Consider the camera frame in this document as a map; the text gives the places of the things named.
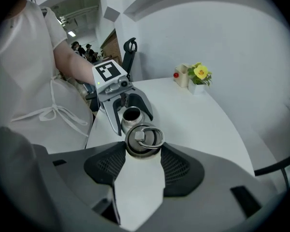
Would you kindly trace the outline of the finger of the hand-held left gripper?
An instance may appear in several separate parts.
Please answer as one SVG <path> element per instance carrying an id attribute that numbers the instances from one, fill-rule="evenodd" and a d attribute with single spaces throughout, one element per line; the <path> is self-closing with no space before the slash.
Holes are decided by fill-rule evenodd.
<path id="1" fill-rule="evenodd" d="M 101 102 L 105 113 L 109 119 L 113 131 L 121 136 L 121 122 L 118 115 L 118 109 L 121 109 L 121 98 L 111 98 Z"/>
<path id="2" fill-rule="evenodd" d="M 136 106 L 145 112 L 149 119 L 153 119 L 153 110 L 150 101 L 144 92 L 137 88 L 129 90 L 129 106 Z"/>

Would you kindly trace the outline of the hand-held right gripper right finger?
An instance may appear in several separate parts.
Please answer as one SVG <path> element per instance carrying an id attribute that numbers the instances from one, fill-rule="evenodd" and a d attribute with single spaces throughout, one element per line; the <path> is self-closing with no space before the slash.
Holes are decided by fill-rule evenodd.
<path id="1" fill-rule="evenodd" d="M 282 200 L 236 163 L 164 144 L 162 205 L 142 232 L 252 232 Z"/>

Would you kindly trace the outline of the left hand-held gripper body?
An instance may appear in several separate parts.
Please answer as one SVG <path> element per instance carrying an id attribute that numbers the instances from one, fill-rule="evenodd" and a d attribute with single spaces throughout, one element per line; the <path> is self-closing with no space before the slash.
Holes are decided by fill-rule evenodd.
<path id="1" fill-rule="evenodd" d="M 97 97 L 100 103 L 108 101 L 122 93 L 135 93 L 128 80 L 128 73 L 114 60 L 108 60 L 92 67 Z"/>

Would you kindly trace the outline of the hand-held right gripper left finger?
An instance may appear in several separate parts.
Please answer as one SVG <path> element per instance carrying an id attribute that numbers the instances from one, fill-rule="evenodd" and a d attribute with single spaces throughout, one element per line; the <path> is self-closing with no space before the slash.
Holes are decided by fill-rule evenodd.
<path id="1" fill-rule="evenodd" d="M 64 232 L 121 230 L 115 180 L 125 156 L 122 142 L 48 156 L 48 190 Z"/>

